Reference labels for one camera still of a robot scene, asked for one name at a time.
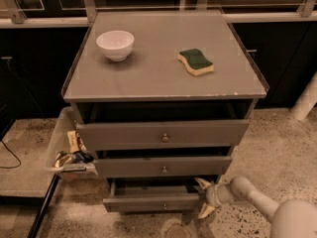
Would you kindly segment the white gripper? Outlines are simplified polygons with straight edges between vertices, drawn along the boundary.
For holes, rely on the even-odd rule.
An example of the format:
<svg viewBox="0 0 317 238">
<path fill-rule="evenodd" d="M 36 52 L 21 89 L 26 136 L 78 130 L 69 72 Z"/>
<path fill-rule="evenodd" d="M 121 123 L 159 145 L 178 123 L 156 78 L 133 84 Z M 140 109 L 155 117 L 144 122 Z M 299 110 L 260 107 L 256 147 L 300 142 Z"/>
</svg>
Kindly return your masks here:
<svg viewBox="0 0 317 238">
<path fill-rule="evenodd" d="M 199 219 L 204 219 L 215 210 L 215 207 L 227 202 L 227 186 L 223 183 L 212 184 L 203 178 L 195 178 L 195 180 L 203 190 L 206 190 L 206 200 L 209 204 L 204 203 L 198 214 Z"/>
</svg>

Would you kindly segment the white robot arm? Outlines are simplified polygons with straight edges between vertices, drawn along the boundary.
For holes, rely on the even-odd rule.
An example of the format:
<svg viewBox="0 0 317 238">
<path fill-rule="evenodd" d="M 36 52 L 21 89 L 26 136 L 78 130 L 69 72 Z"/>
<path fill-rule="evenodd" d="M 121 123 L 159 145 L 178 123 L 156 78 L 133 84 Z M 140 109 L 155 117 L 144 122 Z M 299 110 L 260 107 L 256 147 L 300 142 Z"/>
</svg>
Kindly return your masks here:
<svg viewBox="0 0 317 238">
<path fill-rule="evenodd" d="M 269 238 L 317 238 L 317 206 L 300 199 L 277 203 L 256 189 L 244 177 L 213 184 L 203 178 L 195 179 L 205 191 L 205 202 L 198 214 L 207 217 L 223 204 L 252 205 L 270 224 Z"/>
</svg>

